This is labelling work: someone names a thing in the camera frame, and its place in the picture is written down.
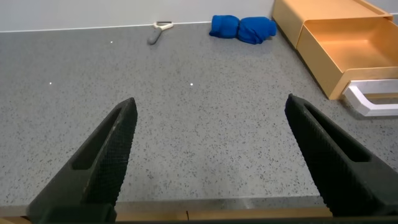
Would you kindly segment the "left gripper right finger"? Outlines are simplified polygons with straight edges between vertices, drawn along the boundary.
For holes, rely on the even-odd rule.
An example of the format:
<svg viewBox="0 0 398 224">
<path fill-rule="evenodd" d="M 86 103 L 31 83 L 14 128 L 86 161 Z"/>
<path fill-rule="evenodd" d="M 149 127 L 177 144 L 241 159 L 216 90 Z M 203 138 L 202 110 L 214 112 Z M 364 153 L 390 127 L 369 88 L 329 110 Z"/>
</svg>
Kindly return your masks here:
<svg viewBox="0 0 398 224">
<path fill-rule="evenodd" d="M 337 217 L 397 215 L 397 172 L 303 98 L 285 115 L 312 179 Z"/>
</svg>

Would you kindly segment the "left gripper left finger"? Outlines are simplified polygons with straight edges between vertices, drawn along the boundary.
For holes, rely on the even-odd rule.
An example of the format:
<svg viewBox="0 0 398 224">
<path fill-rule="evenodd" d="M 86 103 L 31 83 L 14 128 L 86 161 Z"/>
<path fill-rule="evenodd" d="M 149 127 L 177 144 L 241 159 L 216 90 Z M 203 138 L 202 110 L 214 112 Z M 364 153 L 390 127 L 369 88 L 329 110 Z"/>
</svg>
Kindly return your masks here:
<svg viewBox="0 0 398 224">
<path fill-rule="evenodd" d="M 134 98 L 117 104 L 27 207 L 32 223 L 113 223 L 137 123 Z"/>
</svg>

